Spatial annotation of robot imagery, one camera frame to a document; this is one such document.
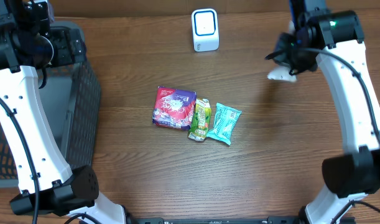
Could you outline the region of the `red purple snack bag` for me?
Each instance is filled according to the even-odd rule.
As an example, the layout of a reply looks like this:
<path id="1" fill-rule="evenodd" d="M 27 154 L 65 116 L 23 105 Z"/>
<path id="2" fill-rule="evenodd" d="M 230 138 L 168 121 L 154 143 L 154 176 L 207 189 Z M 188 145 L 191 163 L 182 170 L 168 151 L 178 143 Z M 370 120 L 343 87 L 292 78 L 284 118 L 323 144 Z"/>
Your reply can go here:
<path id="1" fill-rule="evenodd" d="M 152 122 L 166 128 L 189 130 L 192 125 L 197 94 L 194 91 L 159 86 Z"/>

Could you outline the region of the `green tea drink carton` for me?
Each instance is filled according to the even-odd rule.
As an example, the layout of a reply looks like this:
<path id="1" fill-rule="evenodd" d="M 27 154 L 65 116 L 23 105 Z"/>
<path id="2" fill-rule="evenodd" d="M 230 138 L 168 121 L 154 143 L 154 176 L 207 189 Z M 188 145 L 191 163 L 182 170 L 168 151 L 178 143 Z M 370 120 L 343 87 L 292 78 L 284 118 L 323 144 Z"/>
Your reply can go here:
<path id="1" fill-rule="evenodd" d="M 210 127 L 211 106 L 206 98 L 197 98 L 192 125 L 188 130 L 188 138 L 202 142 L 205 140 Z"/>

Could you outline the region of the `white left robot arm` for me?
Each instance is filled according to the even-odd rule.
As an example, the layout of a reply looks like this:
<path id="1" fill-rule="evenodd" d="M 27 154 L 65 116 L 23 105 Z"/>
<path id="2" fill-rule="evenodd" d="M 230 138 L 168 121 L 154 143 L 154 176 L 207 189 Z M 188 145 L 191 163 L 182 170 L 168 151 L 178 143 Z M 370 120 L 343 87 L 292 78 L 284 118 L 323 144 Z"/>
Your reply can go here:
<path id="1" fill-rule="evenodd" d="M 12 152 L 19 194 L 16 215 L 66 216 L 85 223 L 128 223 L 122 205 L 99 190 L 90 166 L 72 169 L 60 152 L 42 106 L 46 84 L 37 72 L 84 62 L 78 29 L 60 38 L 47 1 L 0 1 L 0 123 Z"/>

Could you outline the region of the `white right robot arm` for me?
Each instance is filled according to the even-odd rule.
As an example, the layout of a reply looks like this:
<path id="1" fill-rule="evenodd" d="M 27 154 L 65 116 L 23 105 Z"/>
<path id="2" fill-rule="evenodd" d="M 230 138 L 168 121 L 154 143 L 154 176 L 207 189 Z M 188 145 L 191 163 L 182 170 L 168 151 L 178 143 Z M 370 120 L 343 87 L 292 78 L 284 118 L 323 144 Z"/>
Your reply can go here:
<path id="1" fill-rule="evenodd" d="M 304 206 L 299 223 L 339 223 L 355 204 L 380 189 L 380 105 L 366 63 L 364 32 L 353 11 L 293 7 L 294 28 L 270 54 L 278 77 L 321 70 L 340 120 L 342 156 L 322 163 L 324 185 Z"/>

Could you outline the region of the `white conditioner tube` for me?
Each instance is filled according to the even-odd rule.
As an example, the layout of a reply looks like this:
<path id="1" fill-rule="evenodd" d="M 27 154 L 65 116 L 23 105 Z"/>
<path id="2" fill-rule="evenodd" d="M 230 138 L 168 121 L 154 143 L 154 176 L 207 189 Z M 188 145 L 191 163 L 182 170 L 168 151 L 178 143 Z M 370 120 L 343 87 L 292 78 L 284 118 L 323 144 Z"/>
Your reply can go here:
<path id="1" fill-rule="evenodd" d="M 272 56 L 268 55 L 267 60 L 273 60 L 277 66 L 272 69 L 267 78 L 282 82 L 294 83 L 297 81 L 291 71 L 294 66 L 294 45 L 295 45 L 295 26 L 289 22 L 288 31 L 280 34 L 274 47 Z"/>

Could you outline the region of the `teal snack packet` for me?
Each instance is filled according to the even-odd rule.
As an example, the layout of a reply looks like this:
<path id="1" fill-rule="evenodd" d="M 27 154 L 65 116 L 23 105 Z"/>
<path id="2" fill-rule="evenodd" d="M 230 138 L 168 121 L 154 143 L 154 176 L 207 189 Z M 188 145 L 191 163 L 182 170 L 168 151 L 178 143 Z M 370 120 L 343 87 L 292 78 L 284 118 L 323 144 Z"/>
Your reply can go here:
<path id="1" fill-rule="evenodd" d="M 240 110 L 217 103 L 213 128 L 208 131 L 206 136 L 230 146 L 233 129 L 241 114 Z"/>

